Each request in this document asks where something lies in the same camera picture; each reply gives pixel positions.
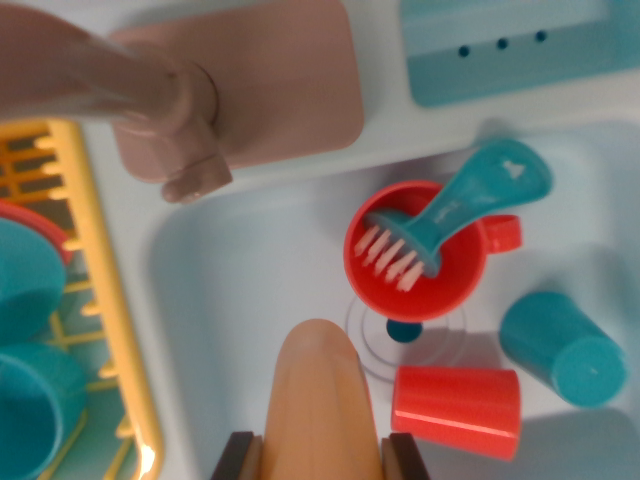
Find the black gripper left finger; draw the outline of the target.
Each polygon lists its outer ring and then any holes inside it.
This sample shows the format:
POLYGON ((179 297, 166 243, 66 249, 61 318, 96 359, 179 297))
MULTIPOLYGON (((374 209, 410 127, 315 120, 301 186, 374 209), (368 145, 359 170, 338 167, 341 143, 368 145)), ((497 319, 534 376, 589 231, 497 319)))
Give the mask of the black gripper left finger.
POLYGON ((256 480, 261 474, 263 438, 251 431, 233 432, 211 480, 256 480))

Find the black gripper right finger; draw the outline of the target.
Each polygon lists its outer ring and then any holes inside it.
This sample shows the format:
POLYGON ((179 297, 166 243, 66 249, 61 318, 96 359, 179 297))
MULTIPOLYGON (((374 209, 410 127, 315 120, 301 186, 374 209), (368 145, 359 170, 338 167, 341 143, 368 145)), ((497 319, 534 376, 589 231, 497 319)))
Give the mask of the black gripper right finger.
POLYGON ((386 480, 430 480, 431 477, 409 433, 392 433, 381 441, 382 465, 386 480))

